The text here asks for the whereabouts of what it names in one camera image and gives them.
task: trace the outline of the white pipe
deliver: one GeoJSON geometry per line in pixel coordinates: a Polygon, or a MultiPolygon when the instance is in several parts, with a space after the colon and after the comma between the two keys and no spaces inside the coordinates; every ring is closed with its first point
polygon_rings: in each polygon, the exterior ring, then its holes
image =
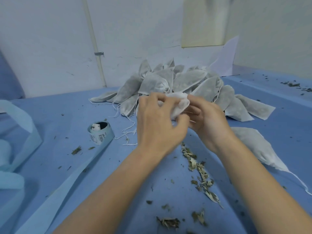
{"type": "MultiPolygon", "coordinates": [[[[92,41],[92,45],[93,45],[93,50],[94,50],[94,52],[99,52],[97,45],[96,45],[96,37],[95,37],[94,31],[93,31],[93,26],[92,26],[92,21],[91,21],[91,16],[90,16],[87,0],[82,0],[82,5],[83,5],[83,9],[85,11],[85,17],[87,18],[88,29],[89,29],[89,33],[90,33],[90,37],[91,37],[91,41],[92,41]]],[[[99,68],[99,74],[100,74],[101,79],[102,79],[102,84],[104,87],[106,87],[106,81],[104,78],[103,68],[102,68],[102,64],[101,64],[101,56],[96,56],[96,62],[97,62],[98,68],[99,68]]]]}

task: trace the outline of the light blue ribbon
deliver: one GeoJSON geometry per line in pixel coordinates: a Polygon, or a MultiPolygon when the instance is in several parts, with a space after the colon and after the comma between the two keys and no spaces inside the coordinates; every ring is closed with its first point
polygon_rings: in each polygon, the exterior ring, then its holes
{"type": "MultiPolygon", "coordinates": [[[[0,227],[17,211],[24,198],[24,178],[12,173],[41,143],[37,129],[31,117],[12,103],[0,100],[0,108],[8,112],[14,120],[31,134],[27,138],[22,151],[16,156],[11,165],[8,164],[11,147],[8,142],[0,140],[0,189],[20,189],[8,203],[0,209],[0,227]]],[[[93,157],[80,165],[51,196],[33,213],[33,215],[18,229],[16,234],[44,234],[51,225],[57,211],[80,173],[97,157],[114,138],[110,125],[107,126],[107,136],[93,157]]]]}

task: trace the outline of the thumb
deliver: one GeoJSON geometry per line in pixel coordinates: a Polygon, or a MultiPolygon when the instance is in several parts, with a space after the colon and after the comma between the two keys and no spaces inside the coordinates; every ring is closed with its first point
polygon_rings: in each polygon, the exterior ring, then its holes
{"type": "Polygon", "coordinates": [[[174,128],[177,135],[186,136],[190,124],[190,117],[187,114],[180,114],[177,117],[177,126],[174,128]]]}

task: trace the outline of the dark blue fabric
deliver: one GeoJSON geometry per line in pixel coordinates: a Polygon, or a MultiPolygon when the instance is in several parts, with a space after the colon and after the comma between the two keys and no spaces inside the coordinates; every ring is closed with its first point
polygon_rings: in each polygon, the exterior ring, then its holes
{"type": "Polygon", "coordinates": [[[25,98],[24,91],[15,74],[0,51],[0,99],[25,98]]]}

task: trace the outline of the wall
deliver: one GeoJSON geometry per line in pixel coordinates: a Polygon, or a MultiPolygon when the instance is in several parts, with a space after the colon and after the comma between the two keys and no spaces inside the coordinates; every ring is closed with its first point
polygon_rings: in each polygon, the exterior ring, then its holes
{"type": "Polygon", "coordinates": [[[184,0],[87,0],[108,87],[120,86],[141,61],[151,67],[207,65],[222,46],[181,48],[184,0]]]}
{"type": "Polygon", "coordinates": [[[102,87],[81,0],[0,0],[0,48],[26,97],[102,87]]]}
{"type": "Polygon", "coordinates": [[[312,0],[234,0],[226,39],[234,63],[312,78],[312,0]]]}

